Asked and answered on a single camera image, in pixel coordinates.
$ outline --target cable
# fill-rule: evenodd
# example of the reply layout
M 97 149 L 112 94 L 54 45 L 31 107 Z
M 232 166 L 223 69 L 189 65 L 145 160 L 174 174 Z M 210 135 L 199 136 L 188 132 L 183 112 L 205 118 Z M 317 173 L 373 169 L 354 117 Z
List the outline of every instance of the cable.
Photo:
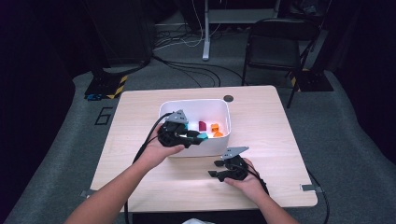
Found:
M 186 41 L 186 42 L 184 42 L 184 43 L 183 43 L 183 42 L 180 42 L 180 43 L 173 43 L 173 44 L 169 44 L 169 45 L 162 46 L 162 47 L 160 47 L 160 48 L 156 48 L 156 49 L 154 49 L 153 51 L 159 50 L 159 49 L 163 49 L 163 48 L 167 48 L 167 47 L 174 46 L 174 45 L 186 44 L 186 43 L 193 43 L 193 42 L 198 42 L 198 41 L 201 41 L 201 40 Z
M 139 150 L 136 153 L 136 156 L 134 156 L 134 161 L 132 162 L 132 164 L 134 164 L 142 155 L 142 153 L 145 151 L 147 145 L 154 140 L 157 136 L 149 139 L 152 135 L 152 133 L 154 132 L 154 129 L 157 127 L 157 125 L 161 122 L 161 120 L 163 120 L 163 118 L 171 115 L 172 113 L 166 113 L 164 115 L 162 115 L 159 119 L 157 119 L 157 121 L 154 123 L 154 125 L 152 126 L 151 130 L 148 133 L 148 137 L 146 138 L 145 142 L 143 143 L 142 147 L 139 148 Z M 125 202 L 124 204 L 124 219 L 125 219 L 125 223 L 129 224 L 129 218 L 128 218 L 128 200 Z
M 173 32 L 173 33 L 179 32 L 179 29 L 181 27 L 183 27 L 183 26 L 185 27 L 185 32 L 184 32 L 183 35 L 171 36 L 171 32 Z M 192 37 L 193 32 L 192 31 L 188 31 L 186 27 L 187 27 L 186 25 L 181 25 L 175 31 L 160 31 L 160 32 L 158 32 L 157 33 L 157 38 L 160 38 L 160 40 L 158 40 L 155 43 L 155 48 L 159 49 L 159 48 L 162 48 L 162 47 L 168 47 L 168 46 L 166 46 L 166 44 L 169 44 L 169 43 L 171 43 L 174 40 L 180 40 L 180 39 L 182 39 L 184 37 L 187 37 L 187 38 Z
M 178 62 L 172 62 L 172 61 L 165 61 L 165 62 L 168 62 L 168 63 L 178 63 Z M 223 67 L 223 66 L 215 65 L 215 64 L 209 64 L 209 63 L 180 63 L 180 64 L 186 64 L 186 65 L 201 65 L 201 66 L 217 67 L 217 68 L 221 68 L 221 69 L 227 70 L 227 71 L 229 71 L 229 72 L 231 72 L 231 73 L 234 73 L 234 74 L 236 74 L 238 77 L 242 78 L 242 76 L 239 75 L 238 73 L 236 73 L 235 71 L 233 71 L 233 70 L 231 70 L 231 69 L 229 69 L 229 68 Z
M 173 68 L 173 69 L 176 69 L 177 71 L 180 71 L 180 72 L 184 73 L 186 76 L 190 77 L 200 88 L 202 88 L 201 84 L 199 84 L 199 82 L 198 82 L 194 77 L 190 76 L 190 74 L 189 74 L 188 72 L 195 73 L 195 74 L 200 74 L 200 75 L 204 75 L 204 76 L 210 77 L 210 78 L 212 79 L 212 81 L 213 81 L 213 87 L 215 87 L 215 79 L 213 79 L 213 77 L 209 76 L 208 74 L 199 73 L 199 72 L 194 72 L 194 71 L 186 71 L 186 70 L 183 70 L 183 69 L 181 69 L 181 68 L 177 68 L 177 67 L 175 67 L 175 66 L 173 66 L 173 65 L 171 65 L 171 64 L 167 64 L 167 66 L 169 66 L 169 67 L 171 67 L 171 68 Z
M 198 69 L 198 70 L 206 71 L 206 72 L 212 74 L 213 76 L 215 76 L 215 77 L 218 79 L 219 87 L 221 86 L 221 79 L 220 79 L 220 77 L 219 77 L 216 73 L 214 73 L 214 72 L 212 72 L 212 71 L 210 71 L 210 70 L 208 70 L 208 69 L 200 68 L 200 67 L 191 67 L 191 66 L 179 65 L 179 63 L 169 62 L 169 61 L 166 61 L 166 60 L 164 60 L 164 59 L 162 59 L 162 58 L 160 58 L 160 57 L 158 57 L 158 56 L 155 56 L 155 55 L 153 55 L 152 58 L 155 59 L 155 60 L 157 60 L 158 62 L 164 63 L 164 64 L 166 64 L 166 65 L 168 65 L 168 66 L 175 66 L 175 67 L 180 68 L 180 69 L 181 69 L 181 68 L 187 68 L 187 69 Z
M 318 187 L 321 188 L 321 185 L 319 184 L 319 182 L 317 181 L 317 179 L 314 177 L 314 175 L 312 175 L 312 173 L 309 171 L 308 168 L 306 168 L 306 171 L 307 171 L 307 172 L 309 173 L 309 175 L 315 180 L 315 182 L 317 183 Z M 330 205 L 329 205 L 329 200 L 327 199 L 327 196 L 326 196 L 326 192 L 325 192 L 324 190 L 322 191 L 322 194 L 323 194 L 324 201 L 325 201 L 325 203 L 326 203 L 326 217 L 325 217 L 323 223 L 326 224 L 326 223 L 328 223 L 328 221 L 329 221 L 329 216 L 330 216 Z
M 224 9 L 227 9 L 227 4 L 228 4 L 228 0 L 225 1 Z M 216 27 L 215 31 L 213 31 L 212 34 L 209 35 L 209 37 L 212 37 L 212 35 L 219 29 L 220 26 L 221 26 L 221 23 L 219 23 L 218 27 Z
M 139 64 L 136 68 L 131 68 L 131 69 L 128 69 L 128 70 L 125 70 L 125 71 L 122 71 L 122 72 L 118 72 L 118 73 L 109 73 L 109 72 L 107 72 L 107 71 L 105 71 L 105 70 L 104 70 L 103 72 L 104 72 L 106 75 L 109 75 L 109 76 L 111 76 L 111 77 L 126 76 L 126 75 L 129 75 L 129 74 L 131 74 L 131 73 L 134 73 L 134 72 L 139 71 L 140 69 L 146 67 L 148 64 L 149 64 L 149 61 L 144 61 L 144 62 L 142 62 L 141 64 Z
M 254 170 L 254 169 L 253 170 L 254 170 L 255 173 L 253 173 L 252 171 L 249 171 L 249 169 L 246 169 L 245 167 L 242 167 L 242 166 L 239 166 L 239 165 L 230 164 L 230 166 L 231 167 L 236 167 L 236 168 L 241 169 L 243 171 L 246 171 L 246 172 L 250 173 L 251 175 L 253 175 L 254 177 L 256 177 L 258 180 L 261 180 L 259 173 L 256 170 Z
M 202 29 L 202 24 L 201 24 L 201 22 L 200 22 L 200 20 L 199 20 L 198 14 L 197 14 L 197 10 L 195 9 L 194 0 L 191 0 L 191 3 L 192 3 L 192 7 L 194 8 L 195 17 L 196 17 L 197 20 L 198 20 L 199 28 L 201 29 L 201 37 L 200 37 L 200 39 L 199 39 L 199 42 L 196 43 L 195 45 L 188 45 L 183 39 L 181 39 L 181 40 L 182 40 L 187 46 L 193 48 L 193 47 L 197 47 L 197 46 L 201 43 L 201 41 L 203 40 L 204 31 L 203 31 L 203 29 Z

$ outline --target wooden table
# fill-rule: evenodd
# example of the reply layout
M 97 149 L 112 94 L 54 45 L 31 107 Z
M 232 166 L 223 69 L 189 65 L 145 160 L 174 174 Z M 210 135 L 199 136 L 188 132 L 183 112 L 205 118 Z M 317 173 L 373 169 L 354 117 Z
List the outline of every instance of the wooden table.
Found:
M 186 99 L 222 99 L 229 103 L 229 147 L 247 146 L 249 158 L 282 207 L 314 206 L 315 192 L 276 89 L 271 86 L 126 91 L 112 121 L 91 189 L 99 189 L 133 161 L 159 117 L 161 104 Z M 131 212 L 221 211 L 257 208 L 238 189 L 209 176 L 222 171 L 219 157 L 167 158 L 142 180 L 129 199 Z

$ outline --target black chair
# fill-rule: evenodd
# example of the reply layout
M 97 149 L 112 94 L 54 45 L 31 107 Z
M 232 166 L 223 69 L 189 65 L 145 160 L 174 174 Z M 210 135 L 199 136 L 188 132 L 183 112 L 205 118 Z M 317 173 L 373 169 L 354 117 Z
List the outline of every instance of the black chair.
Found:
M 318 34 L 318 26 L 311 21 L 265 19 L 254 23 L 247 38 L 242 86 L 245 85 L 248 66 L 288 71 L 288 75 L 294 75 L 298 80 Z M 300 44 L 303 43 L 307 44 L 300 53 Z M 290 108 L 294 92 L 298 89 L 295 83 L 287 108 Z
M 292 0 L 285 4 L 289 5 L 288 12 L 285 15 L 286 18 L 312 21 L 321 31 L 332 5 L 332 0 Z M 315 40 L 311 52 L 314 51 L 316 42 L 317 40 Z

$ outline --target black cable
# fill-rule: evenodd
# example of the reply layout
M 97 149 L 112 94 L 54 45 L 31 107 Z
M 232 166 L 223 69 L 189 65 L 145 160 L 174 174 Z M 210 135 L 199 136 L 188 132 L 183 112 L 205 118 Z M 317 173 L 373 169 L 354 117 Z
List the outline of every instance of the black cable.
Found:
M 173 69 L 176 69 L 176 70 L 178 70 L 178 71 L 181 71 L 181 72 L 185 73 L 188 77 L 190 77 L 192 80 L 194 80 L 194 81 L 198 84 L 198 86 L 201 87 L 201 88 L 202 88 L 202 86 L 198 83 L 198 81 L 195 80 L 195 78 L 193 78 L 192 76 L 190 76 L 190 75 L 188 74 L 188 72 L 190 72 L 190 73 L 195 73 L 195 74 L 199 74 L 199 75 L 203 75 L 203 76 L 206 76 L 206 77 L 209 77 L 210 79 L 212 79 L 213 87 L 216 86 L 216 81 L 215 81 L 215 79 L 214 79 L 212 76 L 208 75 L 208 74 L 201 73 L 201 72 L 195 72 L 195 71 L 189 71 L 189 70 L 186 70 L 186 69 L 181 69 L 181 68 L 178 68 L 177 65 L 173 65 L 173 64 L 167 64 L 167 65 L 168 65 L 169 67 L 173 68 Z
M 306 168 L 306 171 L 307 171 L 307 172 L 309 173 L 309 175 L 315 180 L 315 182 L 317 183 L 318 187 L 321 188 L 319 182 L 318 182 L 317 179 L 314 177 L 314 175 L 312 175 L 312 173 L 308 170 L 308 168 Z M 328 221 L 329 221 L 329 216 L 330 216 L 330 205 L 329 205 L 329 200 L 327 199 L 327 196 L 326 196 L 326 192 L 323 190 L 321 193 L 323 194 L 323 198 L 324 198 L 324 201 L 325 201 L 325 203 L 326 203 L 326 217 L 325 217 L 325 219 L 324 219 L 324 221 L 323 221 L 323 223 L 326 224 L 326 223 L 328 223 Z
M 216 73 L 210 71 L 209 69 L 200 68 L 200 67 L 190 67 L 190 66 L 179 65 L 178 63 L 166 61 L 166 60 L 164 60 L 164 59 L 162 59 L 162 58 L 160 58 L 160 57 L 158 57 L 158 56 L 155 56 L 155 55 L 153 55 L 152 58 L 155 59 L 155 60 L 157 60 L 157 61 L 159 61 L 159 62 L 161 62 L 161 63 L 164 63 L 164 64 L 166 64 L 166 65 L 171 64 L 171 65 L 173 65 L 173 66 L 177 66 L 177 67 L 180 67 L 180 68 L 199 69 L 199 70 L 206 71 L 206 72 L 212 74 L 213 76 L 215 76 L 215 77 L 218 79 L 218 81 L 219 81 L 219 87 L 221 86 L 221 79 L 220 79 L 220 77 L 219 77 Z
M 241 169 L 241 170 L 243 170 L 243 171 L 246 171 L 246 172 L 250 173 L 251 175 L 253 175 L 254 177 L 256 177 L 256 178 L 260 181 L 260 183 L 262 184 L 262 188 L 264 189 L 265 193 L 267 193 L 268 195 L 270 195 L 270 192 L 269 192 L 269 190 L 268 190 L 268 188 L 267 188 L 267 183 L 264 182 L 264 180 L 260 177 L 259 172 L 257 172 L 257 171 L 253 168 L 253 166 L 247 164 L 251 169 L 253 169 L 254 173 L 251 172 L 251 171 L 249 171 L 249 169 L 246 169 L 245 167 L 242 167 L 242 166 L 239 166 L 239 165 L 235 165 L 235 164 L 230 164 L 230 165 L 231 165 L 232 167 L 236 167 L 236 168 L 238 168 L 238 169 Z
M 106 75 L 111 76 L 111 77 L 126 76 L 126 75 L 129 75 L 129 74 L 131 74 L 131 73 L 134 73 L 134 72 L 139 71 L 140 69 L 146 67 L 146 65 L 148 65 L 148 64 L 149 64 L 149 61 L 143 61 L 143 62 L 142 62 L 141 64 L 139 64 L 136 68 L 131 68 L 131 69 L 128 69 L 128 70 L 125 70 L 125 71 L 122 71 L 122 72 L 117 72 L 117 73 L 109 73 L 109 72 L 107 72 L 107 71 L 104 71 L 104 73 L 105 73 Z
M 168 63 L 179 63 L 179 62 L 172 62 L 172 61 L 165 61 L 165 62 L 168 62 Z M 231 69 L 229 69 L 229 68 L 220 66 L 220 65 L 215 65 L 215 64 L 210 64 L 210 63 L 180 63 L 180 64 L 186 64 L 186 65 L 201 65 L 201 66 L 217 67 L 217 68 L 221 68 L 221 69 L 227 70 L 227 71 L 229 71 L 229 72 L 231 72 L 231 73 L 234 73 L 234 74 L 236 74 L 238 77 L 242 78 L 242 76 L 239 75 L 238 73 L 236 73 L 235 71 L 233 71 L 233 70 L 231 70 Z
M 170 65 L 170 64 L 167 64 L 167 66 L 169 66 L 170 68 L 176 69 L 177 71 L 180 71 L 180 72 L 184 73 L 186 76 L 190 77 L 200 88 L 202 88 L 201 84 L 199 84 L 199 82 L 194 77 L 190 76 L 190 74 L 188 74 L 187 71 L 185 71 L 183 69 L 180 69 L 180 68 L 177 68 L 177 67 L 174 67 L 173 65 Z
M 181 31 L 179 31 L 181 27 L 185 28 L 184 34 L 171 36 L 171 33 L 181 32 Z M 155 46 L 155 49 L 158 49 L 158 48 L 165 47 L 165 46 L 171 44 L 173 41 L 188 40 L 189 38 L 193 37 L 194 35 L 195 35 L 195 32 L 193 30 L 188 30 L 187 25 L 183 24 L 183 25 L 180 25 L 175 31 L 160 31 L 160 32 L 158 32 L 157 33 L 158 40 L 156 41 L 154 46 Z
M 157 121 L 154 123 L 154 125 L 152 126 L 151 130 L 148 133 L 148 137 L 146 138 L 145 142 L 143 143 L 142 147 L 139 148 L 139 151 L 137 151 L 136 156 L 134 156 L 134 161 L 132 162 L 132 164 L 134 164 L 142 155 L 142 153 L 145 151 L 147 145 L 154 140 L 157 136 L 149 139 L 152 135 L 152 133 L 154 132 L 154 129 L 157 127 L 157 125 L 161 122 L 161 120 L 163 120 L 163 118 L 171 115 L 172 113 L 166 113 L 164 115 L 162 115 L 159 119 L 157 119 Z M 128 218 L 128 200 L 125 202 L 124 204 L 124 219 L 125 219 L 125 223 L 129 224 L 129 218 Z

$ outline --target white bin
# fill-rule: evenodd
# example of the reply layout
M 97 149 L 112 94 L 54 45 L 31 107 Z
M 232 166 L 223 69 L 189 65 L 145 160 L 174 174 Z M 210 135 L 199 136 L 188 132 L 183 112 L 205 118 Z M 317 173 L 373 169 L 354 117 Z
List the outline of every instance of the white bin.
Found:
M 168 101 L 161 105 L 160 116 L 182 109 L 189 121 L 188 129 L 206 133 L 209 137 L 199 146 L 191 145 L 173 157 L 206 157 L 219 156 L 228 146 L 231 133 L 231 120 L 228 105 L 220 99 Z M 206 131 L 199 131 L 199 121 L 206 124 Z M 214 137 L 211 124 L 217 123 L 222 137 Z

